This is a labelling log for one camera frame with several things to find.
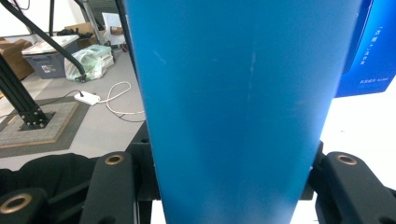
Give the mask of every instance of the blue cylinder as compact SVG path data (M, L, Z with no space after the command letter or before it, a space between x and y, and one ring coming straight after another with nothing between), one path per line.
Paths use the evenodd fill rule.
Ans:
M361 0L129 0L167 223L289 223Z

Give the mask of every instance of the gray floor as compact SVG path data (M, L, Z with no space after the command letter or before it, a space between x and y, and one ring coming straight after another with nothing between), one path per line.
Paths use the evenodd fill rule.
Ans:
M33 73L23 81L23 84L37 100L62 97L73 90L96 93L102 100L105 100L114 84L128 81L132 85L131 90L111 101L110 105L114 110L122 112L142 111L140 91L128 53L116 51L115 58L115 65L110 67L102 78L87 83L77 83L66 78L41 79L38 74ZM113 90L112 95L127 87L127 85L119 85ZM1 101L0 116L9 113L10 109L9 105L4 103L5 99ZM144 120L145 115L126 115L123 118ZM69 149L0 159L0 168L18 170L27 161L53 154L76 153L91 158L112 151L123 151L131 142L141 123L121 120L106 108L106 104L97 104L88 110Z

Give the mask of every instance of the floor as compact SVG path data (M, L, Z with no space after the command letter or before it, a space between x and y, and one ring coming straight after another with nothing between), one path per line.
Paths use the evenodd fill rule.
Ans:
M113 85L128 81L132 85L131 90L112 101L111 106L125 112L143 110L128 54L117 51L115 58L116 64L102 78L84 84L65 78L41 79L36 73L22 83L37 100L62 97L73 90L96 93L104 100ZM126 85L118 86L112 95L126 88ZM9 102L5 98L1 99L0 116L11 111ZM324 152L344 151L360 157L385 186L396 189L395 115L396 82L392 82L386 92L333 99L321 136L325 144ZM124 118L138 121L145 119L145 115L127 115ZM140 125L141 122L127 122L117 118L106 108L106 104L94 105L81 123L69 149L0 159L0 168L18 170L27 161L49 154L76 153L86 157L98 157L112 151L123 151ZM152 223L165 223L161 202L154 203ZM291 223L318 223L314 202L299 202Z

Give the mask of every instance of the white power strip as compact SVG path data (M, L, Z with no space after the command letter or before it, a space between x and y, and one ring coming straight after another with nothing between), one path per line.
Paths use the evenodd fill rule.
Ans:
M84 96L81 97L79 93L75 95L75 99L85 103L87 105L96 105L100 101L100 97L97 95L90 94L89 92L82 91Z

